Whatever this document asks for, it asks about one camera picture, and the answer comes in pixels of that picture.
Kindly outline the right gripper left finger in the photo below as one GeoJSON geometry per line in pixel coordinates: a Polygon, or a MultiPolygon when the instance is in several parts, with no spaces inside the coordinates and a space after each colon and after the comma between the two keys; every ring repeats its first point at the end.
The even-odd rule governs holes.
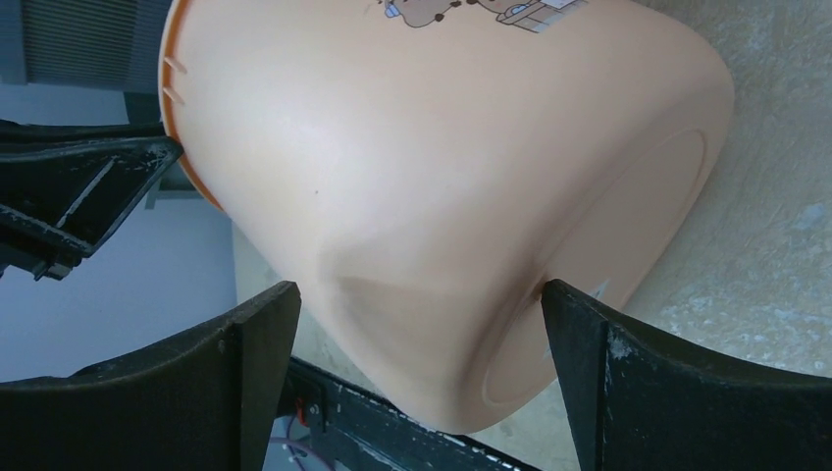
{"type": "Polygon", "coordinates": [[[300,313],[281,282],[66,378],[1,387],[5,470],[259,470],[300,313]]]}

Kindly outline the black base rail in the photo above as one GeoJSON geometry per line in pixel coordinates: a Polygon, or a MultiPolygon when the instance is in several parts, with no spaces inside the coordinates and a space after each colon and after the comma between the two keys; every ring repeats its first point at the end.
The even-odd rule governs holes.
{"type": "Polygon", "coordinates": [[[350,470],[534,468],[477,440],[423,426],[381,396],[295,357],[278,415],[290,412],[318,455],[350,470]]]}

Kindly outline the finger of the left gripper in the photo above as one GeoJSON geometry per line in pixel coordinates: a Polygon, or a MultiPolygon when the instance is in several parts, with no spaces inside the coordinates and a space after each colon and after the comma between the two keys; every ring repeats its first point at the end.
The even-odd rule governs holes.
{"type": "Polygon", "coordinates": [[[62,280],[182,156],[161,123],[1,123],[1,267],[62,280]]]}

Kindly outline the dark grey plastic bin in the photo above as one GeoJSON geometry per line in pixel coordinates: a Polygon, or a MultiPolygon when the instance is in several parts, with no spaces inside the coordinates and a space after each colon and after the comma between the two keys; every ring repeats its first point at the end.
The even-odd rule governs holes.
{"type": "MultiPolygon", "coordinates": [[[[158,96],[155,94],[124,92],[126,113],[130,125],[161,122],[158,96]]],[[[146,194],[145,208],[154,209],[159,200],[201,199],[179,164],[173,164],[146,194]]]]}

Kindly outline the grey mesh basket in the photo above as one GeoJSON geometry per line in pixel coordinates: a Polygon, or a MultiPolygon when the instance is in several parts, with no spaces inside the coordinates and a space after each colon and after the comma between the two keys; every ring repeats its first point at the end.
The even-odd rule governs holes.
{"type": "Polygon", "coordinates": [[[1,81],[154,94],[172,6],[155,0],[1,3],[1,81]]]}

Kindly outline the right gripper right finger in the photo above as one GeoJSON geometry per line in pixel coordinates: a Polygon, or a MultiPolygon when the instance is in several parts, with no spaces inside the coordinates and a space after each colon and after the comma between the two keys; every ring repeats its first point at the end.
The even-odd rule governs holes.
{"type": "Polygon", "coordinates": [[[560,280],[542,308],[584,470],[827,470],[831,382],[731,357],[560,280]]]}

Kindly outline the large orange plastic bucket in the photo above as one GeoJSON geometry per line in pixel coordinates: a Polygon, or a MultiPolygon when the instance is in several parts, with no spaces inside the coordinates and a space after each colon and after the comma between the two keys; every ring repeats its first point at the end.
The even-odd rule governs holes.
{"type": "Polygon", "coordinates": [[[176,1],[159,88],[194,186],[453,434],[554,380],[546,282],[627,302],[734,105],[711,45],[632,1],[176,1]]]}

